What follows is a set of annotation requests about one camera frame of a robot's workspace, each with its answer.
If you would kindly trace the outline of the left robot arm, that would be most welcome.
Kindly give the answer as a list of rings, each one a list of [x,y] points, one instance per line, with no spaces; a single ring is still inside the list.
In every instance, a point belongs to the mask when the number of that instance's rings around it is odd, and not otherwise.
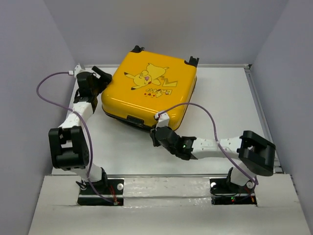
[[[73,106],[68,109],[65,121],[48,133],[52,165],[77,174],[83,180],[81,187],[101,194],[108,189],[107,174],[93,163],[92,142],[86,121],[94,114],[97,97],[111,83],[112,75],[97,66],[91,71],[77,66],[73,74],[78,84]]]

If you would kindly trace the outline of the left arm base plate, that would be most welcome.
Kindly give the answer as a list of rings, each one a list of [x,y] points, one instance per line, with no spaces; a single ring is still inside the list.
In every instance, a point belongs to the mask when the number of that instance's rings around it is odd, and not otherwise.
[[[124,178],[109,178],[108,186],[104,188],[99,183],[94,187],[102,197],[97,195],[89,183],[83,180],[76,181],[79,187],[77,204],[80,206],[123,206],[124,205]]]

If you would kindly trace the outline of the yellow hard-shell suitcase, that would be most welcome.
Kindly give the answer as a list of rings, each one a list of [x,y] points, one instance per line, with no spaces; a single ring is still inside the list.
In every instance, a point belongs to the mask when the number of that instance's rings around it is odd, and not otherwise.
[[[197,81],[199,59],[189,60],[145,51],[135,46],[120,63],[112,82],[101,94],[106,115],[137,128],[150,130],[155,114],[168,110],[169,126],[177,130]]]

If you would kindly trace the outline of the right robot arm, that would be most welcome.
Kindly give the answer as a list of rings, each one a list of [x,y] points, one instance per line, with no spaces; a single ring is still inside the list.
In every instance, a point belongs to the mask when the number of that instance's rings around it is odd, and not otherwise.
[[[225,180],[226,188],[238,191],[248,182],[257,185],[257,176],[270,177],[274,174],[276,146],[272,142],[245,130],[239,137],[209,140],[179,136],[168,126],[150,131],[153,146],[162,146],[170,154],[184,161],[205,158],[226,158],[232,163]]]

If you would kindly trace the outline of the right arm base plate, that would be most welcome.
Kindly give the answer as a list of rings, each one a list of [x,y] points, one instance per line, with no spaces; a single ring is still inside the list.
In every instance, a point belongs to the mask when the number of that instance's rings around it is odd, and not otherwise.
[[[248,181],[244,186],[228,182],[226,178],[210,179],[212,205],[257,205],[255,185]]]

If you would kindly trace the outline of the silver front rail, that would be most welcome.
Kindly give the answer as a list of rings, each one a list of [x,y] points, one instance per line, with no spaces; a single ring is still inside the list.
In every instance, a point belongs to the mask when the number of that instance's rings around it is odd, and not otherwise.
[[[73,172],[58,173],[52,172],[50,176],[75,176]],[[125,177],[226,177],[227,174],[108,174],[109,178],[125,178]]]

